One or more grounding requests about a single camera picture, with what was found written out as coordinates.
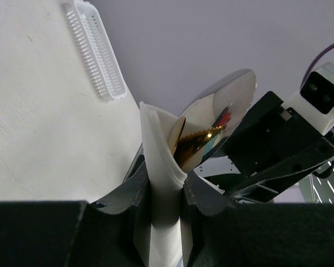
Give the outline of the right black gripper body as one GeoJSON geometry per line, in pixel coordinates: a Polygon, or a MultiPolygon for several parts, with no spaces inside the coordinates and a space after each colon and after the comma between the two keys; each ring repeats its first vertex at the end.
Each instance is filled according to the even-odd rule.
{"type": "Polygon", "coordinates": [[[275,93],[267,92],[211,158],[233,165],[247,177],[269,170],[278,176],[301,171],[300,153],[322,135],[282,103],[275,93]]]}

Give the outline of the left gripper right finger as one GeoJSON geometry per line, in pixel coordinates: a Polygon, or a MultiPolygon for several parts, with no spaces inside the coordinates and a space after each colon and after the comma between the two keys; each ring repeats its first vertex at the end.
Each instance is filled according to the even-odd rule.
{"type": "Polygon", "coordinates": [[[191,173],[180,222],[185,266],[334,266],[332,204],[239,204],[191,173]]]}

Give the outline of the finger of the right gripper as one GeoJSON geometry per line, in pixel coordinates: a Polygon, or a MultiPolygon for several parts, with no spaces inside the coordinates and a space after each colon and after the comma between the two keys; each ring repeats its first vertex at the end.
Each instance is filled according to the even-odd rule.
{"type": "Polygon", "coordinates": [[[205,164],[205,178],[235,202],[267,203],[334,159],[334,145],[325,137],[310,145],[280,142],[274,148],[252,142],[205,164]]]}

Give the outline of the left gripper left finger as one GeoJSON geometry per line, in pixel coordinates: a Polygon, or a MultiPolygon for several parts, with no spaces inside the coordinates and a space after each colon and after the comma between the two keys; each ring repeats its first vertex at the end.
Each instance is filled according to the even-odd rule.
{"type": "Polygon", "coordinates": [[[0,202],[0,266],[148,266],[150,203],[143,156],[92,203],[0,202]]]}

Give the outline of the silver spoon teal handle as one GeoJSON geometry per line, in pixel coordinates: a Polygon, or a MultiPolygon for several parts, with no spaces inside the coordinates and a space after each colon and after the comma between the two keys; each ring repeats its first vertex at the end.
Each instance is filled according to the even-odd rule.
{"type": "Polygon", "coordinates": [[[186,127],[182,137],[212,127],[225,127],[204,146],[198,166],[215,154],[239,126],[253,102],[256,88],[253,70],[237,70],[203,90],[183,110],[186,127]]]}

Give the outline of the gold knife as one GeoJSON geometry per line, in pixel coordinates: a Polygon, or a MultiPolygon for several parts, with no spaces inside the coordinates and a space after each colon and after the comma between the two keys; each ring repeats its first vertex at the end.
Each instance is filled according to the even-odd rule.
{"type": "Polygon", "coordinates": [[[191,171],[208,158],[207,155],[223,141],[227,124],[227,122],[217,123],[178,137],[173,156],[183,172],[191,171]]]}

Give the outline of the white paper napkin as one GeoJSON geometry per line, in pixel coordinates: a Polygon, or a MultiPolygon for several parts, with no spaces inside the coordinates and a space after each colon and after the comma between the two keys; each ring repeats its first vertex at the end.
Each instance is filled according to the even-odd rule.
{"type": "Polygon", "coordinates": [[[180,196],[186,173],[168,145],[177,117],[140,102],[141,137],[151,185],[150,266],[177,266],[182,257],[180,196]]]}

